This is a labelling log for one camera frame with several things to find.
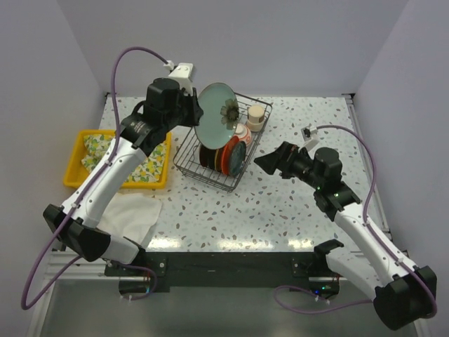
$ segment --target lemon print fabric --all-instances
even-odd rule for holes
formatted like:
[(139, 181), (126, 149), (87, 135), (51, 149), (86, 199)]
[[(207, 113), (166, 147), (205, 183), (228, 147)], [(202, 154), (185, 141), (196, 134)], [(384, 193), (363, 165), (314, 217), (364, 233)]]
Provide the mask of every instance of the lemon print fabric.
[[(87, 149), (87, 155), (81, 160), (81, 163), (86, 170), (91, 173), (93, 169), (98, 165), (101, 158), (106, 154), (111, 140), (114, 136), (110, 135), (89, 135), (84, 136), (84, 146)], [(156, 146), (150, 156), (139, 165), (134, 172), (132, 172), (127, 183), (155, 183), (159, 181), (162, 175), (163, 162), (166, 158), (166, 144), (159, 144)]]

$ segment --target speckled tabletop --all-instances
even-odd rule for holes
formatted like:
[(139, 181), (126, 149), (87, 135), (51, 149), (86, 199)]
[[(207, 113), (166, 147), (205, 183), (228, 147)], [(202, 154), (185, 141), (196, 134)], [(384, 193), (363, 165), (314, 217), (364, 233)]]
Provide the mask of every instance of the speckled tabletop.
[[(120, 118), (129, 115), (142, 99), (119, 98)], [(272, 103), (273, 110), (256, 157), (271, 152), (284, 140), (301, 145), (300, 129), (309, 123), (353, 128), (344, 98), (259, 99)], [(114, 125), (109, 97), (100, 128)], [(187, 132), (180, 126), (173, 130), (166, 188), (145, 192), (163, 202), (161, 215), (148, 235), (148, 251), (311, 251), (314, 245), (333, 238), (352, 251), (360, 251), (346, 233), (319, 211), (313, 189), (299, 180), (268, 176), (253, 162), (231, 193), (184, 177), (173, 165), (173, 157)], [(344, 181), (365, 199), (369, 182), (356, 140), (337, 130), (321, 131), (320, 136), (319, 146), (338, 150)], [(374, 200), (369, 209), (371, 218), (380, 224)]]

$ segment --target white towel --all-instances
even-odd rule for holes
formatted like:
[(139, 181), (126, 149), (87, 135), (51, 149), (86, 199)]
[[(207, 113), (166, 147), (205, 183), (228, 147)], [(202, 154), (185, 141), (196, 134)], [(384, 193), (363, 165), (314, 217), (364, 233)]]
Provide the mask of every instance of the white towel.
[(161, 200), (142, 193), (117, 193), (107, 205), (98, 228), (142, 244), (149, 229), (156, 223), (161, 208)]

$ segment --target yellow tray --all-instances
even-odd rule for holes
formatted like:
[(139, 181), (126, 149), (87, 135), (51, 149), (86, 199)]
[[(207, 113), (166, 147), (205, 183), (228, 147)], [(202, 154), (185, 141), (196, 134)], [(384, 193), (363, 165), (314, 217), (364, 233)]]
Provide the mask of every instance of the yellow tray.
[[(89, 172), (84, 168), (81, 160), (86, 156), (87, 149), (84, 146), (83, 138), (88, 135), (110, 135), (115, 136), (115, 130), (82, 130), (79, 131), (76, 138), (75, 145), (70, 156), (69, 165), (65, 171), (63, 183), (68, 187), (80, 187), (85, 179), (89, 176)], [(148, 189), (162, 189), (167, 183), (167, 171), (168, 162), (170, 158), (170, 146), (171, 146), (171, 132), (167, 133), (166, 144), (166, 159), (163, 162), (162, 174), (159, 181), (154, 183), (144, 182), (129, 182), (123, 183), (121, 188), (148, 188)]]

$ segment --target wire dish rack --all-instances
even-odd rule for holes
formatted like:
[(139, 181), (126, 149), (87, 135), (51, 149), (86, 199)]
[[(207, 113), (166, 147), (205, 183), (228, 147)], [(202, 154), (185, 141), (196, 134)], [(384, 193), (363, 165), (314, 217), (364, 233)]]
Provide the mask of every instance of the wire dish rack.
[(259, 132), (252, 132), (253, 140), (246, 149), (243, 168), (237, 177), (226, 176), (225, 174), (219, 173), (210, 168), (202, 167), (199, 161), (199, 146), (201, 143), (196, 137), (194, 128), (190, 129), (189, 133), (182, 141), (179, 150), (176, 152), (175, 157), (173, 158), (175, 166), (184, 176), (192, 177), (193, 179), (200, 180), (207, 185), (218, 187), (227, 192), (234, 191), (239, 184), (241, 177), (244, 175), (246, 168), (248, 167), (253, 154), (259, 145), (259, 141), (264, 133), (269, 115), (272, 113), (272, 105), (267, 102), (251, 98), (240, 93), (236, 93), (236, 96), (239, 102), (239, 123), (246, 123), (248, 118), (248, 109), (252, 105), (261, 105), (265, 109), (264, 125)]

